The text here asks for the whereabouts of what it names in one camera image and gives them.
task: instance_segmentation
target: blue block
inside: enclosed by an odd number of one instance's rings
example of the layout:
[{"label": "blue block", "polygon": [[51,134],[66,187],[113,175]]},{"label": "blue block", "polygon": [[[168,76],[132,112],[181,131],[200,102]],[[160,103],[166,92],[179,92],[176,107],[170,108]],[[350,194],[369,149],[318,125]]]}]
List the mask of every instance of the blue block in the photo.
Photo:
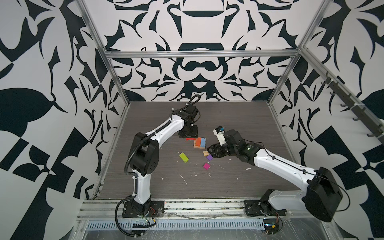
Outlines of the blue block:
[{"label": "blue block", "polygon": [[200,143],[200,147],[204,147],[205,148],[205,138],[201,138],[201,143]]}]

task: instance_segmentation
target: purple block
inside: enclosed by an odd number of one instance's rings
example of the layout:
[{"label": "purple block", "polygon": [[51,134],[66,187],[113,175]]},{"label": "purple block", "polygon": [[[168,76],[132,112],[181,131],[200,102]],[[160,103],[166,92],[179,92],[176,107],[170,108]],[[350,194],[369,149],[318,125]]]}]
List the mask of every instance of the purple block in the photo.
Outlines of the purple block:
[{"label": "purple block", "polygon": [[203,168],[205,168],[206,170],[208,170],[208,168],[210,167],[211,165],[209,165],[208,163],[205,163]]},{"label": "purple block", "polygon": [[209,155],[207,156],[207,159],[208,159],[208,161],[211,161],[211,160],[213,159],[213,157],[211,156],[211,154],[209,154]]}]

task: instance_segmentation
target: dark wood grain surface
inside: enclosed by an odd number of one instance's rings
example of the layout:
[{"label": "dark wood grain surface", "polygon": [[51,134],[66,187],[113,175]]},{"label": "dark wood grain surface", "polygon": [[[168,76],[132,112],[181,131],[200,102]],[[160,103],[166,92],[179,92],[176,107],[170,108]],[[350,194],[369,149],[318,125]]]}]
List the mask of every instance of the dark wood grain surface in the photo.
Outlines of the dark wood grain surface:
[{"label": "dark wood grain surface", "polygon": [[[183,105],[181,102],[131,103],[100,199],[122,199],[132,194],[133,180],[123,173],[123,168],[134,135],[156,128],[169,117],[172,108]],[[262,141],[273,153],[291,160],[266,102],[201,102],[196,107],[202,114],[196,123],[199,136],[207,139],[207,146],[218,143],[212,131],[223,126],[226,130],[237,130],[244,139]],[[187,163],[179,157],[182,152],[189,158]],[[151,178],[152,198],[261,197],[270,188],[298,189],[285,179],[233,156],[211,160],[208,170],[202,167],[206,162],[202,149],[193,148],[192,141],[175,133],[160,148],[159,164]]]}]

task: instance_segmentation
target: wall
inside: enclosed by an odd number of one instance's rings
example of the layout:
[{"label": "wall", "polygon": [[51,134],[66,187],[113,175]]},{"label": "wall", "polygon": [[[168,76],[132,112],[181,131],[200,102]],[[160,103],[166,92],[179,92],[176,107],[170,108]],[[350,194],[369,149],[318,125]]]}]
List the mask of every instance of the wall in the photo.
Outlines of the wall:
[{"label": "wall", "polygon": [[[309,50],[372,112],[383,115],[384,5],[377,0],[335,0]],[[345,237],[384,237],[384,146],[372,137],[323,79],[301,58],[273,102],[289,146],[302,164],[332,171],[351,197],[334,219]],[[345,193],[339,210],[348,205]]]},{"label": "wall", "polygon": [[[321,0],[85,0],[109,51],[296,49]],[[114,59],[131,101],[268,100],[289,57]]]},{"label": "wall", "polygon": [[1,238],[60,239],[124,103],[72,0],[2,1],[0,22]]}]

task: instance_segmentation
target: green block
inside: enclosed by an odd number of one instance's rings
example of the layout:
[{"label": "green block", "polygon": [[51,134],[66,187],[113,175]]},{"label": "green block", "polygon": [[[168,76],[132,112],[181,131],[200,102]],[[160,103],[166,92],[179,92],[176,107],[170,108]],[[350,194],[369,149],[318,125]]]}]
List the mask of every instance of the green block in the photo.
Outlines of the green block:
[{"label": "green block", "polygon": [[179,154],[179,156],[181,157],[181,159],[184,161],[184,162],[188,162],[189,161],[189,158],[187,158],[187,156],[182,152]]}]

